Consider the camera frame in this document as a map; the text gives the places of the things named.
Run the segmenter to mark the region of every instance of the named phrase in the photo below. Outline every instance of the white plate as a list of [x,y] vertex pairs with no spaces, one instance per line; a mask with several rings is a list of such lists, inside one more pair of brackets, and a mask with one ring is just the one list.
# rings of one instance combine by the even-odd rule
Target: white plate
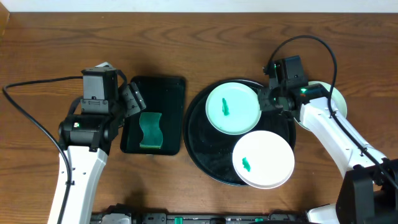
[[[326,88],[326,90],[330,90],[330,84],[327,84],[325,82],[320,82],[320,81],[310,81],[308,82],[308,85],[313,85],[313,84],[321,84],[323,85],[323,87]],[[333,88],[333,93],[331,94],[331,99],[336,103],[337,109],[340,111],[340,113],[347,118],[347,103],[346,100],[344,99],[343,95],[340,93],[340,91],[338,91],[338,89]],[[309,131],[309,129],[307,127],[305,127],[303,125],[302,122],[298,122],[298,124],[303,127],[304,129],[306,129],[307,131]]]
[[234,147],[232,162],[237,175],[259,189],[282,185],[294,170],[292,148],[270,131],[253,131],[243,136]]
[[[225,114],[223,99],[229,114]],[[257,94],[241,83],[229,82],[216,87],[206,100],[206,115],[211,125],[225,134],[244,134],[261,117]]]

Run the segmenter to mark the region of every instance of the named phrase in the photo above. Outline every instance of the cable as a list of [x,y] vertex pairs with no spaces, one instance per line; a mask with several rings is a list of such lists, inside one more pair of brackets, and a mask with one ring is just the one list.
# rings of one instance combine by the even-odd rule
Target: cable
[[70,169],[69,161],[61,147],[59,146],[57,140],[51,135],[49,131],[47,131],[38,121],[36,121],[28,112],[26,112],[22,107],[20,107],[8,94],[7,89],[10,87],[15,87],[15,86],[23,86],[23,85],[30,85],[30,84],[37,84],[37,83],[50,83],[50,82],[57,82],[57,81],[63,81],[63,80],[71,80],[71,79],[76,79],[76,78],[83,78],[82,76],[79,77],[64,77],[64,78],[54,78],[54,79],[49,79],[49,80],[36,80],[36,81],[29,81],[29,82],[19,82],[19,83],[13,83],[6,85],[2,88],[2,92],[6,96],[7,100],[15,107],[19,112],[21,112],[23,115],[27,117],[31,122],[33,122],[40,130],[44,132],[47,137],[55,144],[55,147],[57,147],[58,151],[60,152],[62,159],[65,163],[65,166],[67,168],[67,183],[66,183],[66,189],[65,189],[65,195],[63,196],[63,201],[61,205],[61,210],[60,214],[58,216],[58,224],[61,224],[63,214],[65,213],[65,207],[67,205],[67,200],[69,196],[69,191],[70,191],[70,186],[72,184],[72,172]]
[[358,147],[358,149],[361,150],[361,152],[368,157],[375,165],[376,167],[382,172],[382,174],[386,177],[386,179],[391,183],[391,185],[398,190],[398,185],[395,182],[395,180],[388,174],[388,172],[380,165],[380,163],[372,156],[370,155],[370,153],[367,152],[367,149],[365,147],[363,147],[352,135],[351,133],[349,133],[347,131],[347,129],[340,123],[340,121],[337,119],[335,112],[333,112],[332,108],[331,108],[331,94],[333,93],[333,89],[335,87],[335,83],[336,83],[336,78],[337,78],[337,61],[336,61],[336,57],[335,54],[333,53],[333,51],[331,50],[331,48],[329,47],[329,45],[321,40],[319,37],[315,37],[312,35],[298,35],[296,37],[292,37],[288,40],[283,41],[283,43],[281,43],[275,50],[274,52],[271,54],[271,57],[268,60],[268,64],[267,64],[267,71],[270,68],[271,64],[272,64],[272,59],[274,58],[275,54],[278,52],[278,50],[280,48],[282,48],[285,44],[293,41],[293,40],[297,40],[297,39],[313,39],[313,40],[317,40],[319,41],[323,46],[325,46],[331,56],[331,59],[333,61],[333,81],[331,83],[330,86],[330,91],[329,91],[329,96],[328,96],[328,109],[330,111],[330,116],[336,121],[337,125],[340,127],[340,129],[351,139],[351,141]]

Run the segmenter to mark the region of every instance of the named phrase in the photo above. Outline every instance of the round plate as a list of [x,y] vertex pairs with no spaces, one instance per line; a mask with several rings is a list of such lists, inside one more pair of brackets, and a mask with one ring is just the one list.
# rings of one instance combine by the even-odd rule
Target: round plate
[[[230,79],[216,82],[197,94],[189,104],[183,122],[184,143],[195,165],[211,178],[224,184],[246,186],[235,172],[232,152],[244,134],[224,134],[210,124],[206,115],[208,95],[218,86],[237,82],[249,86],[254,92],[264,86],[245,79]],[[289,114],[261,114],[260,121],[251,131],[266,130],[284,138],[292,149],[295,146],[295,123]]]
[[244,134],[261,117],[257,94],[247,85],[229,82],[216,87],[206,100],[206,115],[225,134]]
[[[313,84],[321,84],[323,85],[323,87],[326,88],[326,90],[330,90],[330,84],[327,84],[325,82],[321,82],[321,81],[310,81],[308,82],[308,85],[313,85]],[[338,89],[334,88],[333,89],[333,93],[331,94],[331,99],[336,103],[337,109],[340,111],[340,113],[347,118],[347,103],[346,100],[344,99],[343,95],[340,93],[340,91],[338,91]],[[309,129],[307,127],[305,127],[303,125],[302,122],[298,122],[298,124],[303,127],[304,129],[306,129],[307,131],[309,131]]]
[[272,189],[293,173],[294,155],[289,144],[270,131],[253,131],[234,147],[232,162],[243,181],[259,189]]

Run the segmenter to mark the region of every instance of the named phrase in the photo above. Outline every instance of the green sponge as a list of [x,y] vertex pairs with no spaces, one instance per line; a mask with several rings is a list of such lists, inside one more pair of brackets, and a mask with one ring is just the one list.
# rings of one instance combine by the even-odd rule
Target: green sponge
[[139,126],[144,138],[139,144],[143,149],[160,149],[163,144],[163,134],[159,128],[161,113],[143,112],[139,118]]

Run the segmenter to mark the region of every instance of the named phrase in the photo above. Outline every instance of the mint green plate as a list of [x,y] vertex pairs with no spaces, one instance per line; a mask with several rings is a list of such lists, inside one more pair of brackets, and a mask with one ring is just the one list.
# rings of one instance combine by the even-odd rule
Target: mint green plate
[[225,134],[244,134],[261,117],[257,94],[241,83],[229,82],[216,87],[206,100],[206,115],[211,125]]

